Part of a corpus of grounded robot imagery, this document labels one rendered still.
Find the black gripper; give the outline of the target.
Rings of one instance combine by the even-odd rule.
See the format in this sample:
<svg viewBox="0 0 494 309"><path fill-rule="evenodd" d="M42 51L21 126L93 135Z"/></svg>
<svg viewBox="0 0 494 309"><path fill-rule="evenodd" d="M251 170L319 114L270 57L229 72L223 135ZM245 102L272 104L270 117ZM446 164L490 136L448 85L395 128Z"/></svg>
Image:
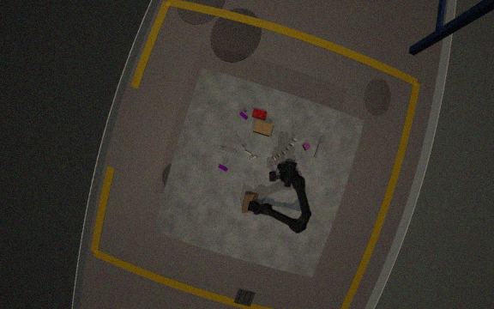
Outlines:
<svg viewBox="0 0 494 309"><path fill-rule="evenodd" d="M271 182L274 182L276 181L276 179L281 179L282 183L285 183L283 180L282 180L282 176L284 175L285 173L281 173L280 176L276 176L276 172L270 172L269 173L269 180Z"/></svg>

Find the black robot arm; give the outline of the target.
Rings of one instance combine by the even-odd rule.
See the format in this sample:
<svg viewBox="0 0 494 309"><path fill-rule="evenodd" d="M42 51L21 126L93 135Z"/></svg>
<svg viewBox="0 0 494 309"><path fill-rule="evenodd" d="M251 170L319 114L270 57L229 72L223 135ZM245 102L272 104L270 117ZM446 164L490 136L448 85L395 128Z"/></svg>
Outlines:
<svg viewBox="0 0 494 309"><path fill-rule="evenodd" d="M305 179L295 172L297 163L286 161L278 165L279 173L285 173L282 180L285 182L284 187L290 187L291 184L298 194L298 203L300 205L302 215L297 219L292 219L287 215L277 212L272 209L272 204L260 204L257 201L250 201L248 210L254 212L255 215L270 215L278 221L281 221L293 230L295 233L301 233L307 228L307 223L311 217L310 205L305 195Z"/></svg>

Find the red rectangular block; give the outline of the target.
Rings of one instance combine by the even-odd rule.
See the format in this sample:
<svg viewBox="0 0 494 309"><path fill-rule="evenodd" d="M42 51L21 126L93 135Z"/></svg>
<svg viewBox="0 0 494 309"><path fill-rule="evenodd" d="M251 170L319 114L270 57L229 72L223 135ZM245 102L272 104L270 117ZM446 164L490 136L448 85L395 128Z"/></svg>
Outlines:
<svg viewBox="0 0 494 309"><path fill-rule="evenodd" d="M266 115L267 115L267 112L261 111L261 110L255 109L255 108L254 108L254 112L252 113L252 117L260 118L263 120L265 120Z"/></svg>

